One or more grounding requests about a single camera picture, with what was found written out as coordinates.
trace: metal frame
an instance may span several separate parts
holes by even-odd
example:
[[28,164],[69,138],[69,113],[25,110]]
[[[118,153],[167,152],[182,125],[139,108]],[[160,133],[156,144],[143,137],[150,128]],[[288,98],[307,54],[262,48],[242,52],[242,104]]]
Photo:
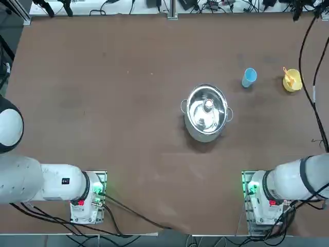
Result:
[[23,25],[28,26],[31,24],[31,17],[26,9],[21,5],[19,0],[1,0],[2,3],[11,5],[13,12],[23,19]]
[[271,225],[257,225],[253,215],[253,208],[247,195],[247,186],[256,171],[242,171],[242,189],[245,200],[246,221],[249,236],[264,236]]
[[167,16],[168,20],[177,20],[178,14],[176,12],[176,0],[170,0],[169,13]]
[[[107,183],[107,171],[95,171],[92,170],[90,172],[93,172],[97,175],[99,178],[101,184],[103,184],[103,193],[106,194],[106,183]],[[102,196],[102,201],[103,204],[105,204],[105,196]],[[104,208],[98,209],[97,213],[97,219],[96,219],[96,224],[103,223],[104,221]]]

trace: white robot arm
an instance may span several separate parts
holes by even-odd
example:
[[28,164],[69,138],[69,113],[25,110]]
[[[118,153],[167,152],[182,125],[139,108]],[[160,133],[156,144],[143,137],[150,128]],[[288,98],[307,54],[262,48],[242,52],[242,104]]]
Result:
[[71,221],[102,222],[104,186],[95,172],[67,164],[40,164],[24,156],[0,155],[0,204],[70,201]]
[[256,224],[273,225],[283,212],[284,200],[326,200],[329,187],[329,153],[285,163],[270,171],[257,171],[248,184]]

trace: white cylinder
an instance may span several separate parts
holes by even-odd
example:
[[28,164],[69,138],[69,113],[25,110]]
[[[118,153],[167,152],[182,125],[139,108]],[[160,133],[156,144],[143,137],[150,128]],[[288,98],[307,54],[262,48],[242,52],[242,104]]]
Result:
[[0,155],[0,204],[29,201],[42,185],[37,160],[10,153]]
[[69,201],[80,198],[86,190],[86,177],[68,164],[42,164],[44,183],[33,201]]
[[[270,194],[282,200],[306,200],[312,194],[301,178],[301,160],[277,166],[267,177]],[[305,175],[314,191],[329,182],[329,154],[312,156],[305,163]],[[320,193],[329,198],[329,187]]]

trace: tabletop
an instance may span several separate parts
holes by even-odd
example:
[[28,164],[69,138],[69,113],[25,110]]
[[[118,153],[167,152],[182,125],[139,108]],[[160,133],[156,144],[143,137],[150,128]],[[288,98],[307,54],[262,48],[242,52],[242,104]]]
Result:
[[[22,112],[25,133],[15,153],[41,163],[107,170],[107,193],[146,217],[190,234],[234,235],[243,205],[241,172],[273,169],[324,152],[303,91],[282,86],[282,66],[298,68],[312,19],[287,13],[57,17],[25,27],[7,98]],[[317,21],[303,55],[307,88],[329,25]],[[329,125],[328,57],[317,103]],[[244,70],[258,73],[250,89]],[[185,129],[180,102],[202,83],[217,86],[234,118],[208,144]],[[69,218],[67,202],[38,205]],[[113,208],[124,233],[159,229]],[[328,211],[301,208],[290,234],[328,236]],[[1,233],[66,233],[2,205]],[[97,225],[114,232],[110,217]],[[242,219],[238,235],[247,234]]]

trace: mounting plate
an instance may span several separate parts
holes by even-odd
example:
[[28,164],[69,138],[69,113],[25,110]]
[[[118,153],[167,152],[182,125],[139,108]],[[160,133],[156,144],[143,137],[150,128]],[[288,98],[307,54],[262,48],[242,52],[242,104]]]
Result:
[[253,208],[251,201],[246,192],[248,191],[248,183],[251,181],[252,176],[256,171],[242,171],[242,189],[243,196],[245,199],[245,211],[246,211],[246,221],[248,226],[249,236],[264,236],[268,230],[271,229],[271,225],[257,225],[256,219],[253,214]]
[[104,221],[105,196],[99,193],[106,193],[106,171],[86,171],[90,188],[88,196],[79,204],[70,203],[70,221],[77,224],[99,224]]

